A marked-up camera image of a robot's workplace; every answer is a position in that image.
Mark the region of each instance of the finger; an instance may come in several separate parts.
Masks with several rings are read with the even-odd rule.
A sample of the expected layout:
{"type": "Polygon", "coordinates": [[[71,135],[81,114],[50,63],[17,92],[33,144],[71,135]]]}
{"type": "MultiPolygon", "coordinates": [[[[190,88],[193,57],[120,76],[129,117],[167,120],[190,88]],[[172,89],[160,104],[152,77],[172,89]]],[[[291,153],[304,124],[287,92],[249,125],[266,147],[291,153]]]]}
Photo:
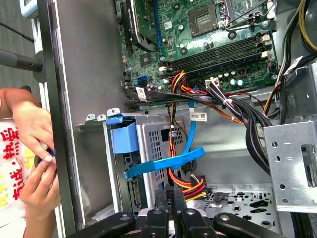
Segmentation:
{"type": "Polygon", "coordinates": [[[36,140],[34,137],[32,136],[28,136],[25,140],[24,140],[24,144],[30,149],[32,150],[32,152],[38,156],[40,156],[40,158],[42,160],[45,160],[46,162],[50,162],[52,161],[52,156],[45,150],[43,149],[43,147],[40,145],[39,141],[36,140]]]}
{"type": "Polygon", "coordinates": [[[34,192],[36,197],[45,198],[55,179],[56,164],[50,163],[34,192]]]}
{"type": "Polygon", "coordinates": [[[46,130],[49,134],[53,135],[53,130],[52,130],[52,124],[51,123],[43,124],[42,128],[44,130],[46,130]]]}
{"type": "Polygon", "coordinates": [[[49,166],[49,163],[45,161],[41,161],[39,165],[35,168],[31,169],[31,173],[29,174],[28,180],[25,183],[25,186],[23,187],[23,190],[26,194],[32,194],[35,192],[36,188],[38,187],[42,174],[45,172],[47,167],[49,166]]]}
{"type": "Polygon", "coordinates": [[[53,135],[45,131],[44,129],[39,129],[32,134],[35,139],[43,142],[51,149],[54,148],[53,135]]]}
{"type": "Polygon", "coordinates": [[[55,176],[54,182],[46,196],[47,199],[55,198],[60,196],[59,192],[59,181],[58,181],[58,176],[55,176]]]}

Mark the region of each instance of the ventilation holes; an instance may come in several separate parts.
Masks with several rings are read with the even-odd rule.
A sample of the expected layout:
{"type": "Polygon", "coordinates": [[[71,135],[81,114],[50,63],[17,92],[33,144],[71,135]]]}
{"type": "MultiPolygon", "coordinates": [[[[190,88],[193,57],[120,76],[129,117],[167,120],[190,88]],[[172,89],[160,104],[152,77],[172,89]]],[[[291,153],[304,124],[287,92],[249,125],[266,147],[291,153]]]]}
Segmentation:
{"type": "MultiPolygon", "coordinates": [[[[149,132],[149,140],[151,147],[152,160],[161,160],[162,159],[162,151],[161,151],[161,142],[159,138],[158,131],[149,132]]],[[[165,177],[165,170],[157,170],[154,172],[155,181],[158,182],[162,178],[165,177]]]]}
{"type": "Polygon", "coordinates": [[[175,146],[183,143],[182,131],[180,127],[175,128],[176,137],[174,138],[175,146]]]}

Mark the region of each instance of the white label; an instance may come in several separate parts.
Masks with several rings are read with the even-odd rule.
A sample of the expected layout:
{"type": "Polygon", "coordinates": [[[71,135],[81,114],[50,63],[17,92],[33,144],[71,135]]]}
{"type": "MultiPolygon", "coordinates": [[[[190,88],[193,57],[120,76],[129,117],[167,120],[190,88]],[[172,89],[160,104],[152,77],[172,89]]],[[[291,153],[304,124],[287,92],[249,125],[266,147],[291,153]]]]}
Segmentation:
{"type": "Polygon", "coordinates": [[[299,61],[301,61],[303,56],[299,56],[297,59],[295,59],[295,61],[292,63],[292,65],[288,68],[288,70],[285,72],[284,75],[288,75],[299,63],[299,61]]]}
{"type": "Polygon", "coordinates": [[[190,112],[190,120],[207,122],[207,113],[192,113],[192,112],[190,112]]]}
{"type": "Polygon", "coordinates": [[[168,30],[168,29],[172,28],[172,27],[173,27],[172,22],[171,22],[171,21],[166,22],[166,23],[164,24],[164,27],[165,27],[165,30],[168,30]]]}
{"type": "Polygon", "coordinates": [[[147,102],[147,99],[146,99],[147,96],[145,95],[144,88],[136,87],[135,89],[137,90],[140,101],[147,102]]]}

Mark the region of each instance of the expansion slot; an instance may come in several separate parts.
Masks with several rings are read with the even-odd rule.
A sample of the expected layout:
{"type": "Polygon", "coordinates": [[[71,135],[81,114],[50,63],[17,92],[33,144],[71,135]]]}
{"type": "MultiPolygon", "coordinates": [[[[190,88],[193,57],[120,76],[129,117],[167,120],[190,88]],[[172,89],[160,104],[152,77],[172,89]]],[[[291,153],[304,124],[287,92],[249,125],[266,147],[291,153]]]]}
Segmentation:
{"type": "Polygon", "coordinates": [[[201,74],[203,71],[210,72],[215,68],[220,70],[240,63],[260,60],[262,52],[271,47],[265,43],[262,44],[261,40],[265,35],[258,34],[239,42],[178,59],[172,61],[169,66],[173,74],[181,70],[185,70],[187,73],[197,71],[197,74],[201,74]]]}

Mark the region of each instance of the connector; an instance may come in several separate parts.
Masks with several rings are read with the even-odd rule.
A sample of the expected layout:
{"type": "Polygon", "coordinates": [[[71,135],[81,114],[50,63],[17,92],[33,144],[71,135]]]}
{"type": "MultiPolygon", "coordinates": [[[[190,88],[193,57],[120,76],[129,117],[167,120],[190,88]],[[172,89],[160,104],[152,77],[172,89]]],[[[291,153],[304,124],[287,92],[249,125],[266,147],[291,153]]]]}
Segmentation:
{"type": "Polygon", "coordinates": [[[221,84],[219,78],[211,77],[211,78],[205,80],[206,87],[209,87],[211,83],[213,83],[216,87],[218,87],[220,89],[222,88],[222,84],[221,84]]]}

